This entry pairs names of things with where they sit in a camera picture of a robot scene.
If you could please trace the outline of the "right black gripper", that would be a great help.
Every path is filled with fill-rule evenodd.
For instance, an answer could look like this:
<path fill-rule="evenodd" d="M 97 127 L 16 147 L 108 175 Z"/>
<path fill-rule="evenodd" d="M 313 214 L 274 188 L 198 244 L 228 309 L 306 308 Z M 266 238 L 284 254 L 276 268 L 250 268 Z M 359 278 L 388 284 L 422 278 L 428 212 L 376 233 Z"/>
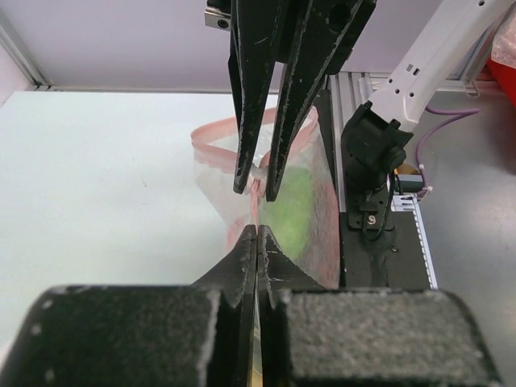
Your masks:
<path fill-rule="evenodd" d="M 243 193 L 248 183 L 278 50 L 277 61 L 286 63 L 268 164 L 269 202 L 277 199 L 289 151 L 325 73 L 341 70 L 376 4 L 372 0 L 206 2 L 205 25 L 231 30 L 228 69 L 239 135 L 236 193 Z M 299 6 L 305 6 L 301 14 Z"/>

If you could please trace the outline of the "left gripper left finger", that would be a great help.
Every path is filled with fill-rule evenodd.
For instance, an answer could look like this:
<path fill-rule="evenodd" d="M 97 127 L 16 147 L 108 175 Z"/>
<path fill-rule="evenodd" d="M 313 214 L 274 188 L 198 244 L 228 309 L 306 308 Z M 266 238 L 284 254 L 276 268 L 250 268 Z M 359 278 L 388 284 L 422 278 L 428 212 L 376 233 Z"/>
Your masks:
<path fill-rule="evenodd" d="M 27 313 L 4 386 L 248 386 L 257 233 L 190 285 L 62 285 Z"/>

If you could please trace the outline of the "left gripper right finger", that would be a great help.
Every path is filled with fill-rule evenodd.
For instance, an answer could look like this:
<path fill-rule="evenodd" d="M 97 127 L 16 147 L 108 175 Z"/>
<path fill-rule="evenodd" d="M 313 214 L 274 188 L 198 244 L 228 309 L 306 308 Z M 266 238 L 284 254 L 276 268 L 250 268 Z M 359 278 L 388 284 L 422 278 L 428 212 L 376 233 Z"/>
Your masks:
<path fill-rule="evenodd" d="M 432 289 L 326 289 L 257 236 L 266 386 L 499 386 L 468 306 Z"/>

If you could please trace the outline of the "clear zip top bag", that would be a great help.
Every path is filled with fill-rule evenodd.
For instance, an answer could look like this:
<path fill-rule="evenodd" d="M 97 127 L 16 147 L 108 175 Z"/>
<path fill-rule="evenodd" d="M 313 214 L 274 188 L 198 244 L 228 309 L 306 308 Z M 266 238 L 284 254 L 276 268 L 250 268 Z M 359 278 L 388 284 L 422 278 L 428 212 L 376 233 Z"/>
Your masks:
<path fill-rule="evenodd" d="M 311 108 L 287 157 L 277 199 L 265 198 L 276 111 L 264 112 L 256 153 L 242 194 L 233 190 L 238 133 L 234 118 L 208 123 L 190 135 L 196 183 L 223 220 L 226 249 L 247 225 L 270 228 L 280 249 L 320 285 L 339 285 L 339 205 Z"/>

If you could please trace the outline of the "light green toy cucumber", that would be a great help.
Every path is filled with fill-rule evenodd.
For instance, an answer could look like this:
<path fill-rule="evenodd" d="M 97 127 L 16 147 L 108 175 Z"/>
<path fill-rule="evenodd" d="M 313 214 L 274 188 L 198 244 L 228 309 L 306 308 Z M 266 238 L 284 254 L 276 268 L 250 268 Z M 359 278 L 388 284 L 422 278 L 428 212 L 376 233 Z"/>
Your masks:
<path fill-rule="evenodd" d="M 298 260 L 307 245 L 313 199 L 311 172 L 294 166 L 285 170 L 277 200 L 260 204 L 260 223 L 269 226 L 291 260 Z"/>

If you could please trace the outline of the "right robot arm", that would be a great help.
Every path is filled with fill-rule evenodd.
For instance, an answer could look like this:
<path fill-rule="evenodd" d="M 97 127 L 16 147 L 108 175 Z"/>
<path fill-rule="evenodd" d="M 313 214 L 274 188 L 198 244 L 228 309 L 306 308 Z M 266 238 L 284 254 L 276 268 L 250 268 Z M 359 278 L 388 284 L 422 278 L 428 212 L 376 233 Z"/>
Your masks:
<path fill-rule="evenodd" d="M 284 66 L 265 197 L 276 200 L 287 157 L 326 79 L 352 53 L 373 1 L 209 1 L 207 26 L 228 31 L 231 92 L 238 129 L 233 190 L 248 184 L 276 63 Z M 406 158 L 413 129 L 441 82 L 509 1 L 444 1 L 388 79 L 347 121 L 346 177 L 361 194 L 379 190 Z"/>

